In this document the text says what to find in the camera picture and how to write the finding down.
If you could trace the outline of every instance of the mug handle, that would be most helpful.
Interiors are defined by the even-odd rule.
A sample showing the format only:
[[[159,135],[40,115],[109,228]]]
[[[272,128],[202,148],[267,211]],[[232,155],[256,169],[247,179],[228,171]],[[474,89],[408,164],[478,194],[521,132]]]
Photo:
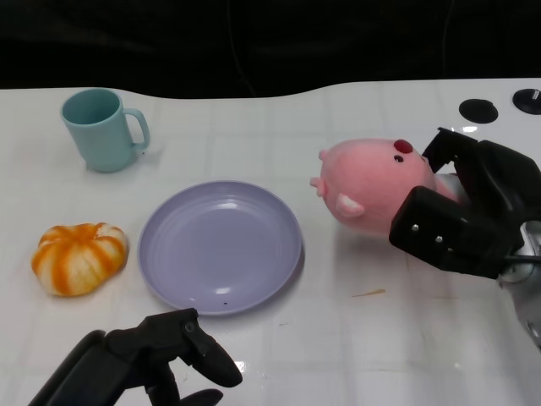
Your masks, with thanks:
[[[137,121],[139,121],[139,125],[143,130],[143,142],[134,142],[132,144],[132,147],[136,150],[144,150],[144,148],[148,147],[150,143],[150,131],[149,126],[146,123],[145,116],[142,112],[135,108],[124,108],[123,112],[124,114],[134,116],[135,118],[137,118]]]

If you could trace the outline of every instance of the black circular button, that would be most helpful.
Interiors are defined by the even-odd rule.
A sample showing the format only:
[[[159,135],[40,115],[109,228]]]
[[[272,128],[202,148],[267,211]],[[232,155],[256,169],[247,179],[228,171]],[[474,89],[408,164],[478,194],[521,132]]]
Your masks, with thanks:
[[[516,108],[528,114],[541,114],[541,94],[537,89],[522,89],[513,95]]]
[[[472,123],[488,124],[496,121],[498,110],[488,100],[469,99],[460,103],[460,114]]]

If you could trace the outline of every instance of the ceramic mug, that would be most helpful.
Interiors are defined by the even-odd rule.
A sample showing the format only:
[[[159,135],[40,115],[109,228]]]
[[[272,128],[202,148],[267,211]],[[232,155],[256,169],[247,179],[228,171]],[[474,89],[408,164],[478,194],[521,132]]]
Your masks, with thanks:
[[[126,114],[137,118],[143,142],[134,143]],[[107,89],[90,89],[71,96],[61,115],[88,167],[97,172],[116,172],[135,159],[135,151],[149,146],[150,133],[139,110],[123,108],[122,99]]]

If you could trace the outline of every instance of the stuffed pig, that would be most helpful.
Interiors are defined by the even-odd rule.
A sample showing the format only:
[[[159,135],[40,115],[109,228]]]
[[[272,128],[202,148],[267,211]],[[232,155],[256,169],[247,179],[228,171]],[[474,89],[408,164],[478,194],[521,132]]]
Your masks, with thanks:
[[[450,180],[435,175],[426,158],[405,140],[349,140],[321,151],[320,160],[321,175],[310,184],[332,215],[353,229],[388,234],[393,217],[416,186],[458,200]]]

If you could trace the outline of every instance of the lavender plate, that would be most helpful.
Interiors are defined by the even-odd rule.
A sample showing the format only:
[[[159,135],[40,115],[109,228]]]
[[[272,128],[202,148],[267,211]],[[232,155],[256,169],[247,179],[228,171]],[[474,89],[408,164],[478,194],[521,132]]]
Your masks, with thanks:
[[[183,190],[152,214],[139,239],[139,268],[169,305],[225,315],[278,292],[302,245],[295,216],[271,192],[211,182]]]

